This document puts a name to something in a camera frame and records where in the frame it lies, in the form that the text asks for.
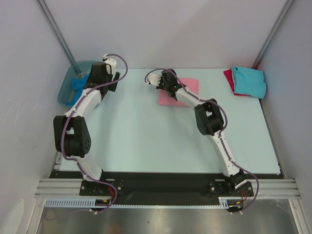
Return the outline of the crumpled blue t shirt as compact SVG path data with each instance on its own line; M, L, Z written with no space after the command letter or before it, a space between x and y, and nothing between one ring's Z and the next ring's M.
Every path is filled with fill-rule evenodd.
M73 99L67 102L66 105L73 106L79 100L80 96L82 95L84 86L86 85L87 80L89 78L89 75L90 74L87 74L83 78L80 78L80 79L75 78L72 81L71 87L72 87L72 90L75 92L75 94L74 94Z

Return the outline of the folded red t shirt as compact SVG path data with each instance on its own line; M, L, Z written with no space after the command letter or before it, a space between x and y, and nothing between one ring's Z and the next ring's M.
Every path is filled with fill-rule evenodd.
M230 89L232 91L232 93L235 95L235 96L241 96L241 97L248 97L249 95L246 95L246 94L238 94L235 92L235 89L234 89L234 81L233 81L233 76L232 76L232 70L231 69L228 69L228 70L225 70L223 72L229 86L230 86Z

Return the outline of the left aluminium corner post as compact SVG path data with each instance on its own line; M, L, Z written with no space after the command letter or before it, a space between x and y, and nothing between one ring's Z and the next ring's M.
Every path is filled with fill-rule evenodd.
M70 64L76 63L74 56L45 0L36 0L39 9L41 10L43 16L45 17L50 29L52 30L53 34L55 35L59 45L61 46L65 56L67 57Z

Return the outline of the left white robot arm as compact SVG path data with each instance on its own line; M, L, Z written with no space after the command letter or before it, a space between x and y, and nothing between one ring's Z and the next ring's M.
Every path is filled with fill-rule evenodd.
M53 120L56 150L77 165L85 180L92 181L90 188L97 195L107 191L108 183L101 179L102 169L90 155L92 142L86 118L108 91L116 90L117 84L111 84L120 78L120 73L115 72L116 65L113 58L94 62L77 101L68 112Z

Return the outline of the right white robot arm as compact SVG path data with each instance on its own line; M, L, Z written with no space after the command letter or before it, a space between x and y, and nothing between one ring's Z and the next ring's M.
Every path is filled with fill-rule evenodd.
M227 144L223 130L227 126L227 118L223 117L223 109L215 99L203 100L190 91L177 78L172 69L161 72L156 88L167 92L168 96L186 104L194 110L196 125L200 133L207 137L220 158L223 174L226 177L225 191L229 195L237 195L247 180L242 169L236 165L234 156Z

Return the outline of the aluminium corner post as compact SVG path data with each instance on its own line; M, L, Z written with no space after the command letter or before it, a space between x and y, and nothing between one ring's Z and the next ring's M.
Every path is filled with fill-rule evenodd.
M261 47L253 65L253 69L258 69L265 54L267 53L271 43L273 42L274 38L276 37L278 31L280 30L281 26L283 25L284 21L286 20L289 12L291 11L292 7L296 3L296 0L287 0L283 5L280 13L278 14L277 19L275 20L268 36L265 39L263 46Z
M61 46L65 56L67 57L70 64L76 63L74 56L45 0L36 0L39 9L41 10L43 16L45 17L50 29L52 30L53 34L55 35L59 45Z

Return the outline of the aluminium front rail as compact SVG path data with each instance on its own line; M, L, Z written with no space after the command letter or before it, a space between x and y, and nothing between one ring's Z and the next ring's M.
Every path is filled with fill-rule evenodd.
M41 179L35 192L35 197L79 197L82 179ZM208 184L211 180L123 180L122 194L132 192L144 193L195 193L208 195ZM261 179L256 182L248 180L253 192L258 192L258 198L300 199L301 195L293 179Z

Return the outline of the pink t shirt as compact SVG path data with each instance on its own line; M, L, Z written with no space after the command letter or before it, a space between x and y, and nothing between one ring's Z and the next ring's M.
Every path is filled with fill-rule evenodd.
M181 78L182 83L187 86L195 94L199 93L199 80L195 78ZM158 102L159 105L171 106L171 107L188 107L186 104L180 101L176 101L172 97L169 97L167 92L160 90Z

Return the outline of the translucent blue plastic bin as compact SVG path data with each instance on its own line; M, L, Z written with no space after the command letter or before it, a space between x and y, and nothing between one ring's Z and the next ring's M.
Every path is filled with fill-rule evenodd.
M66 105L67 102L71 101L74 97L75 92L72 90L71 84L75 78L83 78L91 71L94 60L85 60L74 63L68 68L65 75L64 81L58 94L58 103L62 106L71 108L72 106Z

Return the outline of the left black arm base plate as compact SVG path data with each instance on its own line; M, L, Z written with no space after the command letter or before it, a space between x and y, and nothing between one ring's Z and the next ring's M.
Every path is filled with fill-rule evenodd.
M117 195L122 194L124 181L123 180L112 180L109 179L106 181L109 184L112 184L116 190ZM114 195L115 191L111 186L104 185L101 183L83 180L80 185L80 196L109 196Z

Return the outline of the folded light blue t shirt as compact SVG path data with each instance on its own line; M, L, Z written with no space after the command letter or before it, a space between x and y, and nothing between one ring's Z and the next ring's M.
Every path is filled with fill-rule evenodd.
M236 66L232 68L232 78L236 94L248 95L258 99L265 97L267 86L263 71Z

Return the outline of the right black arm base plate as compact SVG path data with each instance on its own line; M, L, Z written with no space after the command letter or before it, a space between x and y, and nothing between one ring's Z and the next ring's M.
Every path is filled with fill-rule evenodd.
M254 196L254 191L252 184L249 181L235 189L230 182L219 179L211 180L209 182L208 194L210 196L252 197Z

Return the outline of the right aluminium corner post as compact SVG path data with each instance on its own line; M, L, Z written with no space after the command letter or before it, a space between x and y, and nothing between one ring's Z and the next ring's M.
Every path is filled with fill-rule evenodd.
M271 43L273 42L274 38L276 37L278 31L280 30L281 26L283 25L284 21L286 20L289 12L291 11L292 7L296 3L296 0L287 0L283 5L280 13L278 14L277 19L275 20L268 36L265 39L263 46L261 47L253 65L253 69L258 69L265 54L267 53Z

